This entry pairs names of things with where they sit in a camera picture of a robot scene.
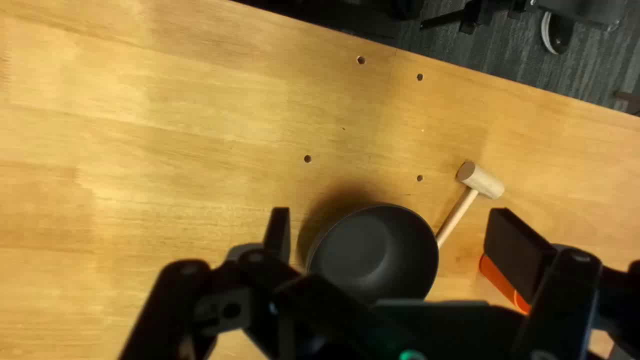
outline mallet head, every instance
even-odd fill
[[[456,178],[488,199],[501,199],[505,195],[505,185],[486,174],[477,163],[466,160]]]

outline wood grain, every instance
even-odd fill
[[[630,117],[231,2],[0,10],[0,359],[117,359],[166,263],[218,265],[272,207],[294,234],[374,201],[440,229],[465,158],[506,197],[466,214],[431,299],[506,305],[477,272],[493,207],[640,256]]]

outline black bowl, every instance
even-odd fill
[[[307,269],[367,302],[425,299],[439,272],[436,236],[416,212],[379,204],[319,236]]]

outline screw hole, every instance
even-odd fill
[[[241,316],[241,307],[237,302],[231,302],[222,309],[225,319],[238,319]]]

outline wooden mallet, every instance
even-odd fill
[[[488,199],[501,199],[505,195],[502,182],[498,182],[496,178],[486,174],[483,168],[478,168],[477,163],[466,160],[461,166],[456,178],[458,178],[458,182],[468,186],[468,193],[463,199],[463,202],[453,210],[453,214],[448,217],[445,226],[440,229],[440,232],[436,236],[439,249],[442,249],[442,245],[453,234],[453,231],[463,221],[465,212],[468,210],[468,207],[473,207],[473,202],[477,201],[478,195],[484,195]]]

